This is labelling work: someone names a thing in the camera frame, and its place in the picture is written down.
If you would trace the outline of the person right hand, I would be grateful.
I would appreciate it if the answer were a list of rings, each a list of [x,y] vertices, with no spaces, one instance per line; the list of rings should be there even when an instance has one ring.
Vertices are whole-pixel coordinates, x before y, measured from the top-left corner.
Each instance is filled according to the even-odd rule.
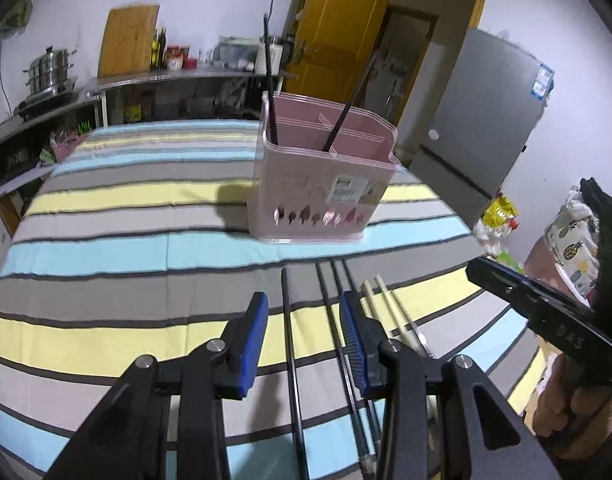
[[[563,431],[570,415],[592,415],[585,431],[567,448],[556,453],[564,460],[581,460],[597,452],[612,434],[612,388],[580,387],[571,392],[564,382],[565,367],[566,356],[560,354],[539,396],[532,428],[538,437],[546,438]]]

